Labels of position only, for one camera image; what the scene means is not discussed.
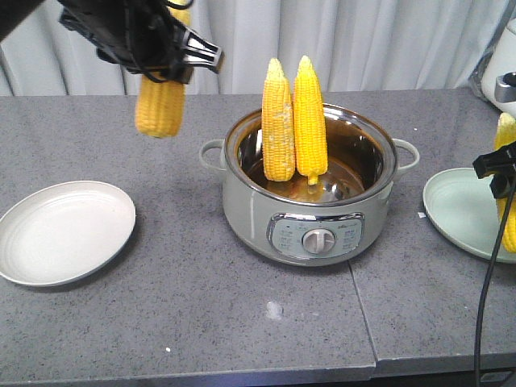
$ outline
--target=control knob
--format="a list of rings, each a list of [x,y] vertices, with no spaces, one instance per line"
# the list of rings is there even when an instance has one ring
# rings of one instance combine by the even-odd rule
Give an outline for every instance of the control knob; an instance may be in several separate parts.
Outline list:
[[[335,244],[335,236],[330,230],[316,228],[306,232],[302,237],[302,245],[305,250],[312,254],[329,252]]]

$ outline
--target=pot handle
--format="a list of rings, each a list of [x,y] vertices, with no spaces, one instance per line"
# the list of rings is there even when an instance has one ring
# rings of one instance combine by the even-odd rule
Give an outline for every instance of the pot handle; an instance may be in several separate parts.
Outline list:
[[[393,139],[393,142],[396,147],[409,151],[414,157],[414,161],[412,161],[410,164],[397,167],[396,174],[394,175],[394,180],[398,181],[403,175],[414,169],[419,164],[420,156],[418,149],[408,141],[405,141],[403,139]]]
[[[223,139],[212,139],[206,143],[204,143],[201,146],[201,149],[199,149],[199,161],[201,161],[201,165],[206,169],[211,169],[212,171],[215,171],[219,175],[223,175],[223,173],[226,172],[226,168],[224,168],[224,162],[223,162],[223,154],[222,150],[224,148],[224,140]],[[209,163],[204,155],[206,152],[208,152],[210,149],[220,149],[220,161],[219,165],[213,165]]]

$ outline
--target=plate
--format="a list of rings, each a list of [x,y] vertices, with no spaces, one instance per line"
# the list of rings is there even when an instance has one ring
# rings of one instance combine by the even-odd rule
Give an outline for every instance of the plate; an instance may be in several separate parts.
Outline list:
[[[435,174],[422,193],[427,216],[435,228],[467,252],[491,259],[497,238],[496,201],[489,184],[492,177],[479,179],[473,168],[448,169]],[[516,263],[516,254],[503,245],[497,262]]]
[[[136,220],[120,188],[70,181],[42,189],[0,218],[0,274],[30,286],[83,278],[117,255]]]

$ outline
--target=corn on the cob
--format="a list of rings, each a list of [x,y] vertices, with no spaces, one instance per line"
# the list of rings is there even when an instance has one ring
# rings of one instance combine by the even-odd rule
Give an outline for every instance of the corn on the cob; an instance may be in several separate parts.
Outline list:
[[[268,64],[261,110],[264,173],[270,181],[288,181],[296,170],[292,98],[289,80],[277,58]]]
[[[176,2],[184,4],[185,0],[176,0]],[[185,25],[190,24],[188,10],[169,9],[173,17]],[[153,137],[175,136],[181,128],[184,106],[184,84],[175,81],[155,83],[143,76],[136,102],[136,128]]]
[[[293,90],[293,127],[298,172],[308,184],[328,169],[323,96],[317,74],[308,56],[301,58]]]
[[[498,120],[497,134],[494,138],[494,149],[516,141],[516,119],[508,113],[501,113]],[[498,217],[501,218],[506,208],[507,198],[497,199]],[[508,252],[516,252],[516,206],[510,207],[506,229],[501,240]]]

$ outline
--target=granite countertop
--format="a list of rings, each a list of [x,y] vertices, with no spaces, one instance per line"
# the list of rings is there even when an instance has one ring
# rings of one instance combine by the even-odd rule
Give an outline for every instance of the granite countertop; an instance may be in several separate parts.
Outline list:
[[[0,278],[0,385],[277,385],[471,370],[487,262],[419,213],[428,178],[491,151],[499,112],[469,89],[325,100],[410,141],[421,161],[394,185],[368,250],[299,268],[234,235],[221,182],[198,162],[202,144],[261,96],[190,95],[174,139],[137,132],[133,97],[0,98],[0,214],[77,180],[118,186],[137,213],[119,255],[82,280],[31,288]],[[497,264],[486,368],[516,366],[515,278],[516,266]]]

